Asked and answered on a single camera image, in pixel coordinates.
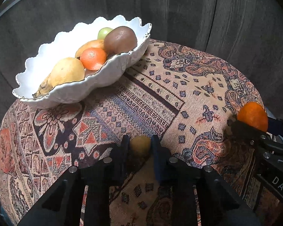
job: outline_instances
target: woven fabric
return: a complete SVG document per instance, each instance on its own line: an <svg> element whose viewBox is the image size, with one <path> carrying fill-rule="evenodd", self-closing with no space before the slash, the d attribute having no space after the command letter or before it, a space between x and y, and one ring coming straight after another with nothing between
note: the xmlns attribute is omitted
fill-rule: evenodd
<svg viewBox="0 0 283 226"><path fill-rule="evenodd" d="M118 82L79 103L10 107L0 125L2 206L16 224L69 166L94 164L124 134L158 134L187 164L213 166L268 225L278 201L252 177L254 151L229 128L249 101L263 106L252 83L226 61L151 40ZM134 160L124 185L110 188L111 225L170 225L171 208L171 189L155 181L152 158Z"/></svg>

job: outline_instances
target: orange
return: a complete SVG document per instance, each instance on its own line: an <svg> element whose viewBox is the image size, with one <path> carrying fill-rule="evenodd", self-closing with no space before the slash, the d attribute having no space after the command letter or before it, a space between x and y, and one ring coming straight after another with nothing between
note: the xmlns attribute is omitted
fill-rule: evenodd
<svg viewBox="0 0 283 226"><path fill-rule="evenodd" d="M263 132L268 128L268 117L262 106L256 102L246 103L239 111L237 119Z"/></svg>
<svg viewBox="0 0 283 226"><path fill-rule="evenodd" d="M80 57L83 66L89 70L99 70L106 62L107 54L102 48L90 47L85 49Z"/></svg>

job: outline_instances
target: green fruit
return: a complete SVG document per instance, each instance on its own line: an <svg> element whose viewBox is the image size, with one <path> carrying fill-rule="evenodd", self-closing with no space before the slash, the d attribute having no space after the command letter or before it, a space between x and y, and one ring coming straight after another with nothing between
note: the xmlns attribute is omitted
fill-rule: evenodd
<svg viewBox="0 0 283 226"><path fill-rule="evenodd" d="M98 40L104 40L105 37L108 35L108 33L112 30L113 29L109 28L109 27L105 27L105 28L100 29L99 34L97 34L97 39Z"/></svg>

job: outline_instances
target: scalloped bowl rim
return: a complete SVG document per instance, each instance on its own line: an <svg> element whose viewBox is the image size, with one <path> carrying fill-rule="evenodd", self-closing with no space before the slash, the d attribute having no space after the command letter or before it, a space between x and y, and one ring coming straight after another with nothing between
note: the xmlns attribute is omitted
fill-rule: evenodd
<svg viewBox="0 0 283 226"><path fill-rule="evenodd" d="M125 21L127 21L127 22L131 21L131 20L126 20L126 18L125 18L123 15L118 15L118 16L123 17L123 19L124 19ZM136 18L139 19L139 26L142 26L142 19L141 19L140 17L135 17L135 18L133 18L133 19L136 19ZM41 96L41 97L39 97L39 98L25 98L25 97L23 97L23 96L19 96L18 94L16 94L16 93L14 92L15 89L21 87L21 83L18 81L17 76L18 76L19 74L21 74L21 73L25 73L25 72L26 72L26 70L27 70L27 65L26 65L27 60L29 60L29 59L31 59L31 58L37 57L38 54L39 54L40 48L41 48L43 45L53 43L53 42L55 41L55 39L54 39L51 43L43 43L43 44L41 44L40 47L39 47L39 49L38 49L38 54L37 54L35 57L30 57L30 58L27 58L27 59L25 60L25 64L24 64L24 65L25 65L25 71L24 71L24 72L21 72L21 73L18 73L18 74L15 76L16 82L17 82L17 84L19 85L19 87L13 89L13 91L12 91L13 95L14 95L15 97L17 97L18 99L22 100L22 101L24 100L24 101L26 101L26 102L38 102L38 101L40 101L40 100L43 99L43 98L48 98L48 97L50 96L50 93L57 89L56 87L60 87L60 86L63 86L63 87L64 87L64 86L71 86L71 85L74 85L74 84L80 84L81 82L85 81L86 79L89 80L90 78L92 78L92 77L94 77L95 75L97 75L97 74L99 73L99 71L100 71L102 68L107 67L107 66L109 65L109 62L111 62L112 60L114 60L116 57L118 57L118 56L120 56L120 55L124 55L124 54L131 54L132 52L134 52L134 51L136 51L138 48L140 48L140 47L142 46L142 44L143 44L143 43L148 39L148 37L150 37L150 35L151 35L150 32L151 32L151 29L152 29L152 23L147 23L147 24L149 24L148 31L147 31L147 33L144 35L144 37L143 37L143 39L142 39L142 41L141 41L141 43L140 43L139 46L137 46L137 47L134 48L133 50L129 51L128 53L119 53L119 54L113 55L113 56L112 56L111 58L109 58L109 59L105 62L105 64L104 64L99 70L97 70L94 74L87 75L83 80L80 80L80 81L77 81L77 82L66 82L66 83L63 83L63 84L59 84L59 85L53 87L47 94L45 94L45 95L43 95L43 96Z"/></svg>

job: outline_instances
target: ceramic fruit bowl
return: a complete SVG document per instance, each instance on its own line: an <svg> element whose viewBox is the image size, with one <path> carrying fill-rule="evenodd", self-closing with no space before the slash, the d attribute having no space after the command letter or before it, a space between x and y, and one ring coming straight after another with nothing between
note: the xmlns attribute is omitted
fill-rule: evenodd
<svg viewBox="0 0 283 226"><path fill-rule="evenodd" d="M32 96L59 60L74 57L83 44L97 39L101 28L115 29L119 26L127 26L135 32L136 48L128 53L112 56L96 72L85 70L85 78L81 81L57 85L49 93L37 98ZM143 56L149 44L151 28L150 23L142 26L142 20L138 17L127 21L122 15L112 20L98 17L91 24L78 23L72 31L58 33L52 43L41 45L38 55L25 61L25 72L16 75L19 87L13 90L13 95L29 106L39 109L79 102L95 88L116 82L127 68Z"/></svg>

